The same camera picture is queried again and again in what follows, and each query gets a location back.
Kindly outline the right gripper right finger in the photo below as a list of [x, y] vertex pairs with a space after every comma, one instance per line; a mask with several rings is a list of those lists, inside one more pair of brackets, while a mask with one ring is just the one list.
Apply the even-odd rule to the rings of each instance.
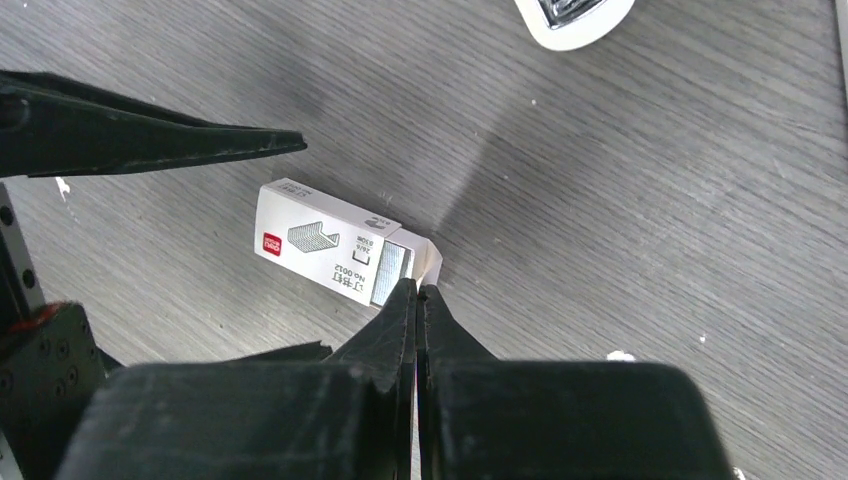
[[627, 361], [500, 360], [438, 288], [417, 301], [425, 479], [730, 479], [706, 401], [682, 370]]

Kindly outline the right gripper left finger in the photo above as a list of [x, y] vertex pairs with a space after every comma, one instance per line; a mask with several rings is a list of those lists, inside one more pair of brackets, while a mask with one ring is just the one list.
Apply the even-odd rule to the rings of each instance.
[[417, 286], [320, 361], [147, 364], [92, 398], [61, 479], [407, 479]]

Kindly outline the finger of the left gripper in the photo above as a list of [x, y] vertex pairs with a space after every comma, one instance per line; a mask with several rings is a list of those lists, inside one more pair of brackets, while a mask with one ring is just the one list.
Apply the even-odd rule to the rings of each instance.
[[296, 131], [213, 123], [48, 72], [1, 73], [4, 178], [134, 174], [306, 147]]

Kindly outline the white staple box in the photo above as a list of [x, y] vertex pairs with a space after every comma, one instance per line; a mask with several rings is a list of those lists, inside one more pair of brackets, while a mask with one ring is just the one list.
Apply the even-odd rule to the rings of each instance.
[[432, 240], [289, 178], [260, 188], [254, 226], [257, 255], [374, 308], [402, 279], [435, 284], [443, 264]]

